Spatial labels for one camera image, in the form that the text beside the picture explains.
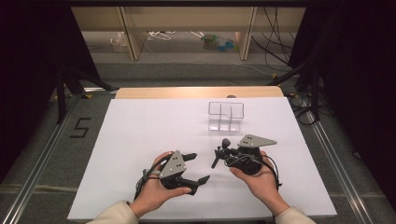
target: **white paper sheet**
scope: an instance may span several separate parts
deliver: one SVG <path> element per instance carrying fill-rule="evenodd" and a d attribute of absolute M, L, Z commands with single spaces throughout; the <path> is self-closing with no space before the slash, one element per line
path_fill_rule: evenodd
<path fill-rule="evenodd" d="M 209 102 L 244 104 L 240 132 L 208 130 Z M 224 137 L 231 147 L 250 133 L 274 139 L 261 147 L 272 157 L 290 205 L 309 216 L 336 215 L 287 98 L 112 100 L 68 218 L 93 219 L 119 200 L 132 200 L 135 184 L 153 160 L 168 150 L 197 153 L 184 178 L 210 175 L 194 196 L 166 202 L 142 220 L 230 220 L 270 217 L 270 211 L 220 161 L 214 150 Z"/>

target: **sleeve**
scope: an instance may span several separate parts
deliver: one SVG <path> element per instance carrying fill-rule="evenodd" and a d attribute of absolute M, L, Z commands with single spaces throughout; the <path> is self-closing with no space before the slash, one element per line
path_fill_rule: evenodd
<path fill-rule="evenodd" d="M 121 201 L 108 207 L 89 224 L 137 224 L 138 222 L 139 218 L 134 215 L 126 201 Z"/>
<path fill-rule="evenodd" d="M 305 215 L 297 207 L 290 207 L 288 210 L 275 217 L 276 224 L 315 224 L 315 222 Z"/>

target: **gray floor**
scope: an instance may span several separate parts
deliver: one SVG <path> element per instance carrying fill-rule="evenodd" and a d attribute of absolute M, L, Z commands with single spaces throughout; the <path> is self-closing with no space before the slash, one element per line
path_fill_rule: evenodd
<path fill-rule="evenodd" d="M 220 33 L 220 35 L 234 39 L 233 34 Z M 219 52 L 213 47 L 204 45 L 200 38 L 192 33 L 177 32 L 169 35 L 171 40 L 155 38 L 147 40 L 139 61 L 132 62 L 128 53 L 114 52 L 109 45 L 110 38 L 116 37 L 114 33 L 84 33 L 84 36 L 102 80 L 117 87 L 266 85 L 271 81 L 273 74 L 281 75 L 290 70 L 274 57 L 268 56 L 265 61 L 263 50 L 254 42 L 250 45 L 247 61 L 242 62 L 235 50 Z M 266 46 L 267 42 L 262 34 L 255 34 L 254 37 Z M 293 39 L 289 34 L 282 34 L 282 42 L 292 46 Z M 278 45 L 270 44 L 268 49 L 279 57 L 284 57 Z M 285 94 L 294 91 L 295 80 L 296 77 L 293 77 L 280 85 Z M 89 82 L 83 82 L 83 85 L 96 87 Z M 302 94 L 292 102 L 297 104 L 303 96 Z M 67 99 L 67 103 L 77 101 L 77 104 L 64 126 L 62 137 L 51 154 L 19 223 L 74 223 L 66 219 L 67 214 L 112 98 L 114 94 L 94 94 L 88 98 L 73 96 Z M 326 104 L 324 95 L 321 96 L 321 103 Z M 370 171 L 362 161 L 352 155 L 354 148 L 338 123 L 337 117 L 332 114 L 331 107 L 323 107 L 320 112 L 320 124 L 366 206 L 372 223 L 396 223 L 395 212 Z M 75 130 L 75 125 L 81 118 L 90 118 L 81 122 L 81 125 L 89 127 L 89 130 L 84 138 L 72 138 L 72 135 L 83 132 Z M 29 146 L 21 153 L 7 178 L 0 185 L 0 217 L 5 216 L 21 185 L 34 168 L 41 151 L 50 139 L 56 120 L 57 102 L 56 98 L 52 97 L 49 100 L 48 111 L 43 115 Z M 360 223 L 347 194 L 343 191 L 342 183 L 326 156 L 323 145 L 318 140 L 315 129 L 309 125 L 300 126 L 338 213 L 336 217 L 313 217 L 313 219 L 317 223 Z"/>

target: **person's left hand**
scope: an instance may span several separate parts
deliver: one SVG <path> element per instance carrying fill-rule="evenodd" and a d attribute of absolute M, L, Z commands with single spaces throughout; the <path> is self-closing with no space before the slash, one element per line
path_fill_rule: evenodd
<path fill-rule="evenodd" d="M 161 156 L 155 159 L 153 164 L 172 153 L 173 152 L 171 151 L 164 152 Z M 160 166 L 161 165 L 158 165 L 154 170 L 160 170 Z M 160 208 L 169 199 L 190 192 L 190 188 L 166 189 L 159 179 L 148 179 L 139 196 L 129 206 L 134 212 L 134 215 L 137 218 L 141 218 L 146 213 Z"/>

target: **black backdrop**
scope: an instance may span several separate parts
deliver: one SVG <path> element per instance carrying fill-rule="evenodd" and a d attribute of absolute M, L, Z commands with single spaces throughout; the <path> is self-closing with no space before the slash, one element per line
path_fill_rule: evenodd
<path fill-rule="evenodd" d="M 1 181 L 46 110 L 59 70 L 73 65 L 99 76 L 70 7 L 1 1 L 0 40 Z"/>
<path fill-rule="evenodd" d="M 351 1 L 319 74 L 337 118 L 396 211 L 396 5 Z M 307 9 L 290 66 L 304 61 L 333 10 Z"/>

